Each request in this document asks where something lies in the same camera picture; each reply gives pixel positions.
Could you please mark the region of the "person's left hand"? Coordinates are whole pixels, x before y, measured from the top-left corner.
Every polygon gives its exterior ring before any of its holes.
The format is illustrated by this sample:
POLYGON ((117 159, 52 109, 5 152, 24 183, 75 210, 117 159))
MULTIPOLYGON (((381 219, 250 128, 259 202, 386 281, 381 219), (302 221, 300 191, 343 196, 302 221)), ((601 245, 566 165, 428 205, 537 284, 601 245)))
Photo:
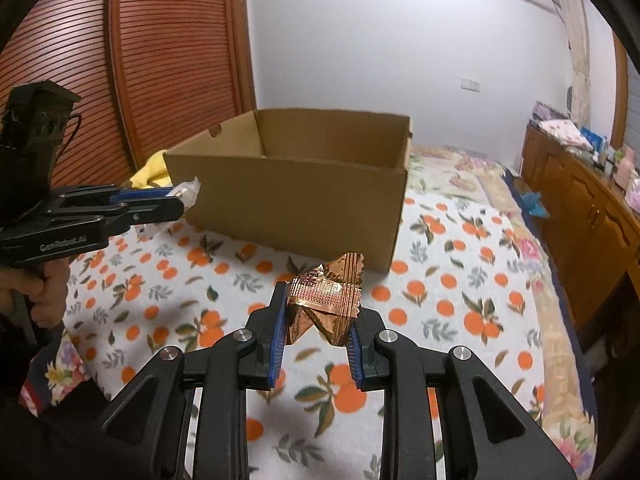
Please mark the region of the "person's left hand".
POLYGON ((10 314, 14 310, 12 292, 19 292, 34 304, 30 317, 39 327, 58 326, 66 310, 69 278, 70 264, 67 259, 43 263, 35 273, 2 266, 1 313, 10 314))

